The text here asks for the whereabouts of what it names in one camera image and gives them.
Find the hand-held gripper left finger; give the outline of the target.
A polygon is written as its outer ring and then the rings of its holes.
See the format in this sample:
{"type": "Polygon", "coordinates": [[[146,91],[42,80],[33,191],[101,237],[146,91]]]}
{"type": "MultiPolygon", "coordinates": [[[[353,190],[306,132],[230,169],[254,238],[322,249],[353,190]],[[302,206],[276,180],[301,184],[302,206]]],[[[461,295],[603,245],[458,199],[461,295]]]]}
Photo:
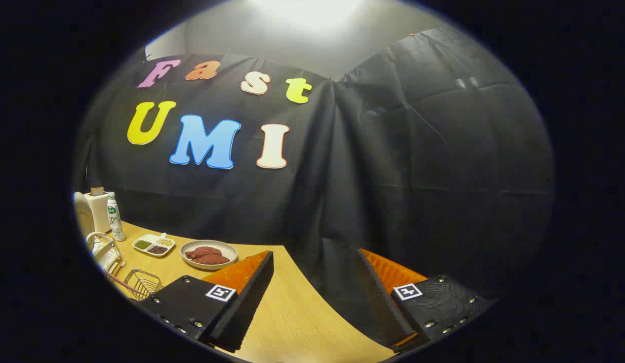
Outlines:
{"type": "Polygon", "coordinates": [[[234,353],[273,272],[273,252],[262,251],[201,279],[181,276],[137,306],[181,335],[234,353]]]}

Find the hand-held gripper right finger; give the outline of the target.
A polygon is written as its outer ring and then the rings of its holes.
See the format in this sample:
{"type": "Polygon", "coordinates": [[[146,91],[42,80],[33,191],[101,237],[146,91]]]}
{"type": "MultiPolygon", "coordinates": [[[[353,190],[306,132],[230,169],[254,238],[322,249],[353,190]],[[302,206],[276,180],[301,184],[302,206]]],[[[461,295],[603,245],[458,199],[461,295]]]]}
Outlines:
{"type": "Polygon", "coordinates": [[[363,248],[356,254],[372,314],[395,353],[453,335],[496,303],[447,274],[427,277],[363,248]]]}

